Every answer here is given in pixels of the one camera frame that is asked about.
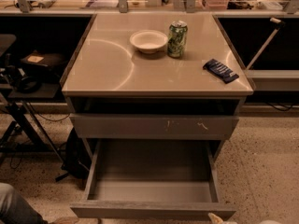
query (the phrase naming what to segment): gray pants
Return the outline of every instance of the gray pants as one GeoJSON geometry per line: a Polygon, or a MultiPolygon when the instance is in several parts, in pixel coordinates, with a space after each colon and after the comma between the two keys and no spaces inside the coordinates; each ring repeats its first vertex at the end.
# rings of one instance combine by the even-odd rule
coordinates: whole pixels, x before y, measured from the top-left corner
{"type": "Polygon", "coordinates": [[[12,186],[5,183],[0,183],[0,220],[6,224],[47,223],[12,186]]]}

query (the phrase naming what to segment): drawer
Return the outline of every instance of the drawer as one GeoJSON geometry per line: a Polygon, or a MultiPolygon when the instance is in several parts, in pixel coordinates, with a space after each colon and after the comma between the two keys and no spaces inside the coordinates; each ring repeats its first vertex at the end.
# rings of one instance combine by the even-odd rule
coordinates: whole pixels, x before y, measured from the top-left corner
{"type": "Polygon", "coordinates": [[[72,114],[81,138],[228,139],[238,116],[72,114]]]}
{"type": "Polygon", "coordinates": [[[220,203],[208,141],[105,139],[97,144],[78,217],[208,220],[220,203]]]}

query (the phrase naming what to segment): concrete floor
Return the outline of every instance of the concrete floor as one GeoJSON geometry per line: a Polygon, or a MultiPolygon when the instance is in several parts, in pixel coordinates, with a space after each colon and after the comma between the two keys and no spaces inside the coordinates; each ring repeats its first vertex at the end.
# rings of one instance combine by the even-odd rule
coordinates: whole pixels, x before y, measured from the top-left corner
{"type": "MultiPolygon", "coordinates": [[[[236,207],[231,220],[238,224],[258,224],[273,219],[281,224],[299,220],[299,112],[242,113],[230,140],[216,161],[221,201],[236,207]]],[[[64,114],[47,115],[61,119],[64,114]]],[[[66,141],[72,128],[69,119],[53,122],[38,117],[52,141],[66,141]]],[[[11,121],[0,115],[0,136],[11,121]]],[[[26,141],[25,135],[12,137],[26,141]]],[[[53,153],[9,154],[0,164],[0,182],[13,185],[48,221],[74,216],[69,204],[79,201],[82,184],[64,174],[53,153]]],[[[199,221],[156,221],[104,219],[106,224],[204,224],[199,221]]],[[[81,219],[79,223],[98,223],[81,219]]]]}

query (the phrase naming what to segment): can lid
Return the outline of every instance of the can lid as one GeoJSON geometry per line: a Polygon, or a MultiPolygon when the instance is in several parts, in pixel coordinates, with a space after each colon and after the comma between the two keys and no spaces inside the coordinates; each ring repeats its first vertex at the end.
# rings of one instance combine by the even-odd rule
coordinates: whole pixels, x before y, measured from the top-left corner
{"type": "Polygon", "coordinates": [[[186,27],[187,23],[185,21],[173,21],[171,23],[174,27],[186,27]]]}

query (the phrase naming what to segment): sticker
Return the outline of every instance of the sticker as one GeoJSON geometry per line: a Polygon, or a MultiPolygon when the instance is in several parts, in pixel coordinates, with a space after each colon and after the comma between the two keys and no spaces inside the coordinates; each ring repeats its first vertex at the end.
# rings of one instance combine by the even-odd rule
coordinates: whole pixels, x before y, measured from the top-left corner
{"type": "Polygon", "coordinates": [[[41,56],[30,56],[27,61],[31,62],[31,63],[39,63],[40,61],[42,61],[44,58],[41,56]]]}

